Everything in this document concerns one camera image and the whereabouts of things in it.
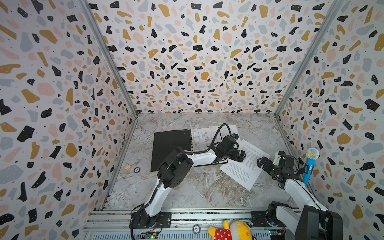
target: black binder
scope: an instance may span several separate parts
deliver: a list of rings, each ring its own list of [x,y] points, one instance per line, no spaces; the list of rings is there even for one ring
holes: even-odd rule
[[[181,147],[183,150],[191,151],[191,145],[191,130],[156,132],[153,138],[151,172],[159,170],[159,164],[173,149]]]

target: marble table surface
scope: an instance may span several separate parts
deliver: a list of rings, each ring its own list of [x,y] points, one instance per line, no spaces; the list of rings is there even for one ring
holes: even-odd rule
[[[274,156],[276,151],[288,153],[283,137],[271,114],[139,114],[131,143],[105,208],[131,209],[144,203],[151,194],[157,172],[151,172],[153,138],[155,132],[196,129],[235,124],[242,139]],[[292,202],[288,193],[277,182],[262,172],[251,191],[231,179],[220,166],[192,168],[184,181],[173,188],[163,208],[267,208],[271,201]],[[140,167],[139,173],[133,169]]]

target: vented metal panel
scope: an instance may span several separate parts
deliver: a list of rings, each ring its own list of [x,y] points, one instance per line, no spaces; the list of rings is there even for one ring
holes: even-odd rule
[[[143,237],[143,234],[139,235],[139,232],[134,232],[135,239],[138,240],[141,237]],[[268,230],[251,230],[251,235],[256,237],[258,240],[270,240],[271,238],[269,237]],[[131,239],[131,234],[128,231],[124,232],[95,232],[93,235],[93,240],[130,240]],[[212,237],[208,234],[207,230],[202,230],[200,233],[195,234],[190,231],[186,230],[167,230],[167,231],[162,231],[159,234],[158,239],[173,239],[173,240],[183,240],[183,239],[206,239],[206,240],[211,240]]]

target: white sheet of paper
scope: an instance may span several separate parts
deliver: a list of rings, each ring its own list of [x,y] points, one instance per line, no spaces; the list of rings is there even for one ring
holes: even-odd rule
[[[257,159],[263,156],[270,158],[271,156],[246,140],[242,140],[239,143],[239,150],[244,150],[247,155],[243,162],[228,159],[228,163],[223,164],[220,170],[250,191],[262,172],[262,169],[257,166]]]
[[[212,142],[213,137],[215,137],[215,133],[218,127],[209,127],[209,128],[199,128],[192,129],[192,147],[194,151],[206,149]],[[231,133],[238,134],[236,125],[229,125],[229,129]],[[229,135],[227,127],[222,127],[220,129],[220,134],[217,135],[215,142],[223,141],[223,137]]]

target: blue poker chip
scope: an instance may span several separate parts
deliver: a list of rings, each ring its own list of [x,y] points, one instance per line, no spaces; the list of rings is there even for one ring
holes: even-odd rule
[[[200,233],[201,227],[198,224],[196,224],[193,226],[192,230],[195,234],[198,234],[198,233]]]

